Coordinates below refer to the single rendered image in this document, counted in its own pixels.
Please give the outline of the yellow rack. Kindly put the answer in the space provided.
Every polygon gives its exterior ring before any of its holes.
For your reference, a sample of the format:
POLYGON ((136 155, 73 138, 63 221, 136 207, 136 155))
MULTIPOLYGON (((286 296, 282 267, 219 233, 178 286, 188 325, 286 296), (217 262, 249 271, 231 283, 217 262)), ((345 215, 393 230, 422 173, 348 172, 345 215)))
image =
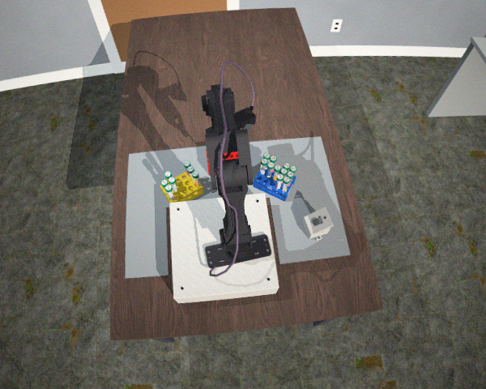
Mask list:
POLYGON ((203 186, 200 185, 198 187, 196 187, 194 185, 194 182, 191 181, 190 177, 187 175, 187 172, 175 177, 176 181, 177 180, 180 180, 179 182, 175 182, 176 183, 176 186, 177 186, 177 191, 173 191, 173 196, 174 196, 174 200, 170 200, 169 196, 166 194, 164 188, 162 187, 162 185, 160 185, 162 191, 165 193, 168 201, 170 203, 175 203, 175 202, 182 202, 182 201, 190 201, 192 199, 195 199, 196 197, 198 197, 199 195, 202 195, 204 194, 204 191, 203 191, 203 186), (183 177, 184 180, 182 179, 183 177), (179 188, 180 187, 180 188, 179 188), (183 192, 183 193, 182 193, 183 192))

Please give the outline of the blue tube rack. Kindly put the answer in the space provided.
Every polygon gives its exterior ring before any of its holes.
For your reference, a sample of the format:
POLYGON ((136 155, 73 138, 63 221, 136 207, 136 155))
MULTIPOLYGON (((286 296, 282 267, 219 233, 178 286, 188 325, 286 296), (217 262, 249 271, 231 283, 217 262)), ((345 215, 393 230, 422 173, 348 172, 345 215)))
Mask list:
POLYGON ((280 189, 276 188, 277 180, 276 181, 273 180, 274 173, 275 173, 275 171, 272 172, 271 177, 267 177, 266 176, 267 175, 267 169, 265 170, 265 174, 263 174, 263 175, 260 174, 260 170, 259 170, 257 176, 254 179, 254 187, 261 190, 261 191, 268 193, 269 195, 272 195, 272 196, 274 196, 278 199, 285 201, 286 198, 288 197, 288 193, 289 193, 290 189, 292 188, 293 182, 296 179, 296 176, 294 176, 291 185, 288 186, 287 191, 283 192, 282 190, 283 190, 284 184, 281 183, 280 189))

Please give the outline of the red tube rack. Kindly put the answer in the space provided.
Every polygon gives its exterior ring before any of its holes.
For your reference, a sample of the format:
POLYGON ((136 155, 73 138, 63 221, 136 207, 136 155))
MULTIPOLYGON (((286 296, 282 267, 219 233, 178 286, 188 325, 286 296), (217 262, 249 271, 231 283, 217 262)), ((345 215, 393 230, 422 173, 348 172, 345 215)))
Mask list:
MULTIPOLYGON (((232 152, 229 156, 230 158, 226 159, 226 160, 229 160, 229 159, 236 159, 238 158, 238 152, 232 152)), ((210 170, 209 170, 209 164, 208 164, 208 158, 207 158, 207 165, 208 165, 208 172, 209 172, 209 176, 210 176, 210 170)))

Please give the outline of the grey flat mat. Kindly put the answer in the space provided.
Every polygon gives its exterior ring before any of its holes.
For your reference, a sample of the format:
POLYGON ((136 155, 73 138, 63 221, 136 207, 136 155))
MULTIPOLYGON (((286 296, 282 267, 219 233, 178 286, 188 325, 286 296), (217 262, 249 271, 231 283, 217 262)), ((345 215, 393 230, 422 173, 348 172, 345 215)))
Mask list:
MULTIPOLYGON (((276 156, 275 165, 296 166, 295 183, 285 201, 253 185, 247 195, 265 193, 270 198, 279 264, 350 255, 339 203, 321 137, 249 142, 253 181, 264 153, 276 156), (326 207, 333 222, 322 240, 308 238, 303 218, 326 207)), ((206 146, 129 154, 126 193, 125 279, 168 276, 167 213, 169 202, 160 187, 186 172, 189 160, 198 172, 204 194, 195 199, 221 198, 211 186, 206 146)))

